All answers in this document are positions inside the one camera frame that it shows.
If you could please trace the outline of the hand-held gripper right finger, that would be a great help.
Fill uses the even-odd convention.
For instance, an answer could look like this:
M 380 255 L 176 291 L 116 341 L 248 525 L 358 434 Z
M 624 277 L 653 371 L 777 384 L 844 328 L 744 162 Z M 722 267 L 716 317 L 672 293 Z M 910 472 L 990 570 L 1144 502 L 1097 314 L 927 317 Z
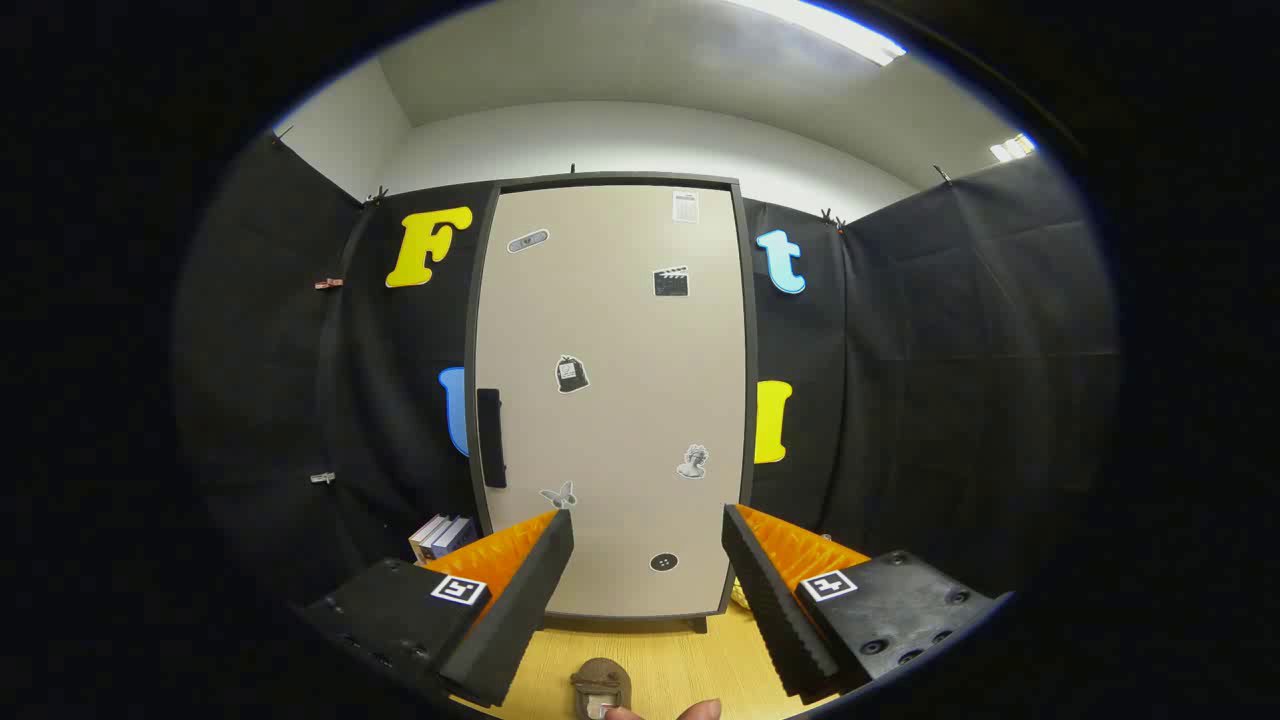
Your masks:
M 785 692 L 805 703 L 895 682 L 1001 607 L 905 550 L 867 556 L 741 503 L 722 546 Z

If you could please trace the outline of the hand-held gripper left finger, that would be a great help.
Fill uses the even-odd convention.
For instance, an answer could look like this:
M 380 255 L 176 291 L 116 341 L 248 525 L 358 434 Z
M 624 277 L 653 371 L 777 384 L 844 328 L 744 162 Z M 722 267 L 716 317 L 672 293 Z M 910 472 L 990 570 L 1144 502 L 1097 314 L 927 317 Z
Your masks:
M 572 514 L 553 510 L 424 565 L 378 561 L 300 616 L 419 697 L 499 706 L 572 552 Z

